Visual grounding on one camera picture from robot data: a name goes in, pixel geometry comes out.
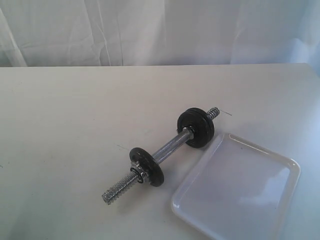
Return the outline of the chrome threaded dumbbell bar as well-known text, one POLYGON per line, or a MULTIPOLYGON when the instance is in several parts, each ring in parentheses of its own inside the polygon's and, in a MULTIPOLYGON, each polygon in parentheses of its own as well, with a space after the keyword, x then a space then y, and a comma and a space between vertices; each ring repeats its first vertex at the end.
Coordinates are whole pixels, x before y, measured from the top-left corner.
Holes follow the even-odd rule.
MULTIPOLYGON (((205 147, 214 137, 214 119, 219 114, 218 107, 213 107, 208 111, 197 107, 188 108, 177 119, 177 135, 155 153, 149 154, 160 166, 164 160, 184 144, 195 149, 205 147)), ((129 170, 129 173, 102 194, 102 199, 107 205, 111 205, 135 184, 139 184, 138 176, 129 170)))

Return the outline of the chrome star collar nut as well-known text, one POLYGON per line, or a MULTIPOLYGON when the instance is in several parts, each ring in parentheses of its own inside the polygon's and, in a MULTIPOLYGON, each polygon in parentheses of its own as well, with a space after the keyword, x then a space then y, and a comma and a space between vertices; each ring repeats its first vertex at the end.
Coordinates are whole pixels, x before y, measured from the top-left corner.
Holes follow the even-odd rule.
POLYGON ((137 182, 140 184, 150 183, 149 178, 149 169, 145 163, 141 163, 139 161, 132 162, 130 171, 134 172, 137 175, 137 182))

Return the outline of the white square plastic tray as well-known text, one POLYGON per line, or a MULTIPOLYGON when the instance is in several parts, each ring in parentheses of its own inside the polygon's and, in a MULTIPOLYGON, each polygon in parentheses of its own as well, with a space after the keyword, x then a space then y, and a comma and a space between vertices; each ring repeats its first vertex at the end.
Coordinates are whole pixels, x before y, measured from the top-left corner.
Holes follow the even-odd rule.
POLYGON ((223 133, 178 187, 171 208, 213 240, 277 240, 300 174, 295 160, 223 133))

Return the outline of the white backdrop curtain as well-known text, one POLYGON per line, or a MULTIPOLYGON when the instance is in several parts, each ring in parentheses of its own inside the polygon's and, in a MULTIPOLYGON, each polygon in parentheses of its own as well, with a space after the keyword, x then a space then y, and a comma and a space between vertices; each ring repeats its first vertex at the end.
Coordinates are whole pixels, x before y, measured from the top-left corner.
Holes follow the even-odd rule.
POLYGON ((0 63, 320 65, 317 0, 3 0, 0 63))

